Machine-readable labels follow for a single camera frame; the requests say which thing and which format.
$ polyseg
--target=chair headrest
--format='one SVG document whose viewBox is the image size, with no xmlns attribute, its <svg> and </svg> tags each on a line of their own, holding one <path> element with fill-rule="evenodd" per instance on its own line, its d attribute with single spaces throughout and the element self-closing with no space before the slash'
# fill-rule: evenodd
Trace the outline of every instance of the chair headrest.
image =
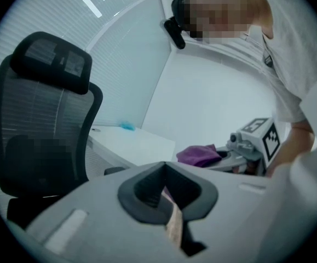
<svg viewBox="0 0 317 263">
<path fill-rule="evenodd" d="M 21 77 L 86 94 L 92 63 L 91 56 L 75 45 L 35 32 L 16 47 L 10 67 Z"/>
</svg>

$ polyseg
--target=person's hair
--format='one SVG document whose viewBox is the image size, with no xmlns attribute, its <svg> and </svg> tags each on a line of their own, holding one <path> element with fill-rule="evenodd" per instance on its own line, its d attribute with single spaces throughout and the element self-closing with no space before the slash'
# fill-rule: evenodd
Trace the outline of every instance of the person's hair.
<svg viewBox="0 0 317 263">
<path fill-rule="evenodd" d="M 191 22 L 190 22 L 190 17 L 191 17 L 191 11 L 189 7 L 186 7 L 185 9 L 185 16 L 184 16 L 184 30 L 186 29 L 191 29 Z M 190 32 L 190 37 L 194 38 L 196 40 L 202 40 L 203 37 L 203 32 L 200 31 L 189 31 Z"/>
</svg>

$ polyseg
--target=white t-shirt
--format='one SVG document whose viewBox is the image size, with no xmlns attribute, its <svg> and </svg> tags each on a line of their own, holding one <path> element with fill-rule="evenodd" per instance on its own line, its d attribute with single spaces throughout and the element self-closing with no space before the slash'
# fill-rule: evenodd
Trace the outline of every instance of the white t-shirt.
<svg viewBox="0 0 317 263">
<path fill-rule="evenodd" d="M 277 119 L 300 122 L 306 117 L 299 104 L 317 81 L 317 15 L 306 0 L 267 1 L 274 37 L 263 34 L 263 69 L 274 90 Z"/>
</svg>

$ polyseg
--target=blue object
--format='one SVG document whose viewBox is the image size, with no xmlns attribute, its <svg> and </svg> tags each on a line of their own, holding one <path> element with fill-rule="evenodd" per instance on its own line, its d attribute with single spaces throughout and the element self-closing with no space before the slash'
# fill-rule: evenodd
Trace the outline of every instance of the blue object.
<svg viewBox="0 0 317 263">
<path fill-rule="evenodd" d="M 123 122 L 119 126 L 123 129 L 135 130 L 135 126 L 129 122 Z"/>
</svg>

